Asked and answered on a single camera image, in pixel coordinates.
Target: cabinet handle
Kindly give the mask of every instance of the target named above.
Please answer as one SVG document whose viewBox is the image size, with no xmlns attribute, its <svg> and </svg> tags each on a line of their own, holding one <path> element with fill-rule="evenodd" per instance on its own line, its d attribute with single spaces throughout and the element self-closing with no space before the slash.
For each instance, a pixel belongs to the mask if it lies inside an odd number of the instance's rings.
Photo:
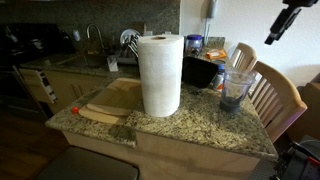
<svg viewBox="0 0 320 180">
<path fill-rule="evenodd" d="M 79 90 L 80 90 L 80 94 L 81 94 L 81 96 L 83 96 L 83 91 L 82 91 L 81 86 L 80 86 L 80 85 L 78 85 L 78 87 L 79 87 Z"/>
<path fill-rule="evenodd" d="M 76 92 L 76 89 L 74 88 L 73 84 L 71 84 L 71 87 L 72 87 L 73 93 L 74 93 L 75 96 L 76 96 L 76 99 L 78 99 L 79 96 L 78 96 L 78 94 L 77 94 L 77 92 Z"/>
</svg>

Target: chair backrest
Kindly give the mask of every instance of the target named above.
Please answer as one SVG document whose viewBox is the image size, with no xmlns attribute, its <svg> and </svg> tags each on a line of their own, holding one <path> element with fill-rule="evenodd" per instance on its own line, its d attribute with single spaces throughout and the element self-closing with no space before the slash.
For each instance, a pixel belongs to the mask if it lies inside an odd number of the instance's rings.
<svg viewBox="0 0 320 180">
<path fill-rule="evenodd" d="M 231 57 L 233 66 L 242 70 L 251 70 L 256 63 L 257 56 L 255 50 L 243 43 L 238 43 Z"/>
<path fill-rule="evenodd" d="M 251 95 L 272 142 L 307 109 L 293 83 L 274 68 L 258 61 L 253 70 L 262 77 Z"/>
</svg>

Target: clear plastic cup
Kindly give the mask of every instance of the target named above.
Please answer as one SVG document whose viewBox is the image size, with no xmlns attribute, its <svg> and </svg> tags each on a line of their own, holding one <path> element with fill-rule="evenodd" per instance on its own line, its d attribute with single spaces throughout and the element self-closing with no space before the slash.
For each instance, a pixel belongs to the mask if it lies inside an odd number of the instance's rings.
<svg viewBox="0 0 320 180">
<path fill-rule="evenodd" d="M 220 108 L 230 113 L 238 112 L 241 102 L 248 94 L 251 85 L 255 82 L 256 74 L 255 71 L 244 71 L 237 68 L 226 69 Z"/>
</svg>

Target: cutting board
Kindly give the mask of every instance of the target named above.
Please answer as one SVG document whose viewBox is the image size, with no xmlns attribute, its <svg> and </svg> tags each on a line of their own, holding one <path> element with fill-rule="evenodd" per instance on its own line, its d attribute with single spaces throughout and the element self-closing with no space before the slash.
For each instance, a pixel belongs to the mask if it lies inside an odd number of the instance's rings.
<svg viewBox="0 0 320 180">
<path fill-rule="evenodd" d="M 126 121 L 126 116 L 115 116 L 115 115 L 108 115 L 108 114 L 103 114 L 99 113 L 96 111 L 92 111 L 88 109 L 86 106 L 83 106 L 79 110 L 79 114 L 85 118 L 103 122 L 103 123 L 109 123 L 109 124 L 117 124 L 117 125 L 122 125 Z"/>
<path fill-rule="evenodd" d="M 139 80 L 118 78 L 93 98 L 87 108 L 109 115 L 128 116 L 141 99 Z"/>
</svg>

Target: tile backsplash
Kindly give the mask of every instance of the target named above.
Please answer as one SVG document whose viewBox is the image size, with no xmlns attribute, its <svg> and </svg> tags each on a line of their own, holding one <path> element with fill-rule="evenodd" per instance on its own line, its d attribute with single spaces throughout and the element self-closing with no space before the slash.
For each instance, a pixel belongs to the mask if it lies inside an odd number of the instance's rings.
<svg viewBox="0 0 320 180">
<path fill-rule="evenodd" d="M 87 25 L 96 24 L 105 46 L 120 44 L 120 35 L 126 29 L 154 34 L 171 31 L 179 33 L 180 0 L 65 0 L 36 2 L 12 0 L 0 4 L 0 23 L 56 23 L 66 31 L 77 50 L 100 48 L 98 33 L 90 28 L 90 40 L 86 35 Z M 79 30 L 81 41 L 76 42 L 72 31 Z"/>
</svg>

